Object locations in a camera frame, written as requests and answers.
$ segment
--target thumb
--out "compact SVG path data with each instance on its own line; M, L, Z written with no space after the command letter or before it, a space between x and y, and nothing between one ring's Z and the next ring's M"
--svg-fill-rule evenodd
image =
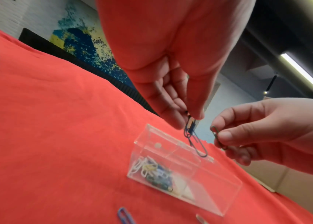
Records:
M251 143L278 141L283 135L280 122L273 117L266 117L258 121L222 130L218 134L218 139L224 145L240 146Z

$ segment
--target ceiling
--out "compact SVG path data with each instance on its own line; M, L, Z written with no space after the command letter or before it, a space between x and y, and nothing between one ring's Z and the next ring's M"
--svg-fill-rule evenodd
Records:
M270 97L313 98L313 88L278 58L288 53L313 77L313 0L257 0L222 74L256 99L279 76Z

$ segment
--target blue paper clip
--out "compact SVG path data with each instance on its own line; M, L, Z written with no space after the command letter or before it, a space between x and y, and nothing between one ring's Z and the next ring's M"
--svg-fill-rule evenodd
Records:
M122 222L122 224L136 224L134 222L132 216L129 214L127 209L125 209L124 207L122 207L118 210L117 215L118 215L118 218L120 219L120 221Z

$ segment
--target black panel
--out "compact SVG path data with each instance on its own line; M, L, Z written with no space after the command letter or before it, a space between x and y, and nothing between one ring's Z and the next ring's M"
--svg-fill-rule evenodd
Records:
M114 85L117 89L119 89L120 91L125 93L127 96L132 98L135 102L139 103L146 110L157 115L157 113L150 107L150 105L146 102L146 100L140 95L140 93L137 90L107 75L106 73L100 71L99 69L93 67L92 65L89 65L79 60L74 55L66 52L65 50L59 48L58 46L55 46L53 43L33 33L29 29L26 29L26 28L23 29L19 40L38 51L42 51L44 53L69 61L70 63L73 63L83 68L86 71L89 71L103 79L106 79L112 85Z

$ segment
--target red fabric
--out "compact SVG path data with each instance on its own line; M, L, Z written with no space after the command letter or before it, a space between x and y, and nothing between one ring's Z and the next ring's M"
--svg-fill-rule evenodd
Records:
M223 152L210 154L243 181L224 218L126 177L145 124L184 139L101 79L0 32L0 223L313 223L293 213Z

